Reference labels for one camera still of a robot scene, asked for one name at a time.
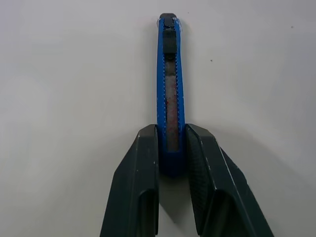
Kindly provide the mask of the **blue pen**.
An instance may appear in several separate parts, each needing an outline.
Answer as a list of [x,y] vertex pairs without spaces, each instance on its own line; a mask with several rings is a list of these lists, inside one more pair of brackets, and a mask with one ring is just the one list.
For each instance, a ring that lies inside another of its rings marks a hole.
[[157,130],[160,172],[179,177],[186,172],[185,106],[181,60],[181,22],[163,13],[158,22]]

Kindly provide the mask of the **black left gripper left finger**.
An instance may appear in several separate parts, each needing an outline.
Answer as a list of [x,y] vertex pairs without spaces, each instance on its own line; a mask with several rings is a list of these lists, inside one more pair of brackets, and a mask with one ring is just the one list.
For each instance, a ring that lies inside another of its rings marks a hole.
[[158,135],[150,124],[139,130],[114,172],[100,237],[155,237],[158,213]]

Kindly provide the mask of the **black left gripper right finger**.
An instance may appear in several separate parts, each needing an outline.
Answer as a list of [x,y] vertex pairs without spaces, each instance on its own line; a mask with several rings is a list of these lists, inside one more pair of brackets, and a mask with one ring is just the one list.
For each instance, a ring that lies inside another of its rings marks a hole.
[[274,237],[243,172],[207,129],[186,125],[190,193],[200,237]]

